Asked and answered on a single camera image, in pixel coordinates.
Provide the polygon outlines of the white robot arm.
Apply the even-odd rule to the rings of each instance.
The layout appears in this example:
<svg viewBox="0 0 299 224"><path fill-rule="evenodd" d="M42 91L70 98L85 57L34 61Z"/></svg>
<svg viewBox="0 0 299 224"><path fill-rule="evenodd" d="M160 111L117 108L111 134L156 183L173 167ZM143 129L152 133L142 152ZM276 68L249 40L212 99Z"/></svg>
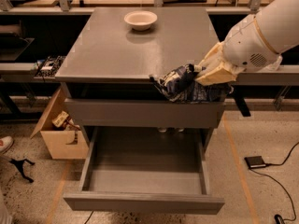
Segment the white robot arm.
<svg viewBox="0 0 299 224"><path fill-rule="evenodd" d="M276 63L299 45L299 0L275 0L233 26L195 66L195 81L203 86L235 81Z"/></svg>

